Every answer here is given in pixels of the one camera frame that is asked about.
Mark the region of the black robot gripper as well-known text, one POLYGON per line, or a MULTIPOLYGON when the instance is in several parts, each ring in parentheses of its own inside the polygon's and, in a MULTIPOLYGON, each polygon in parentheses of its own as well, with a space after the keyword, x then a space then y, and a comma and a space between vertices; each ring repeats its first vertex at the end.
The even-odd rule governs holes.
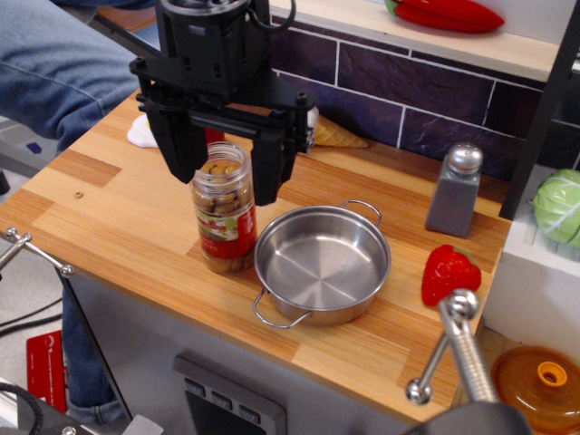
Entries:
POLYGON ((314 99, 270 67, 271 37, 296 10, 270 22, 267 1, 158 1, 159 56, 139 57, 141 108, 171 174, 189 183, 208 161, 205 128, 253 140, 255 203, 275 203, 297 152, 314 134, 314 99))

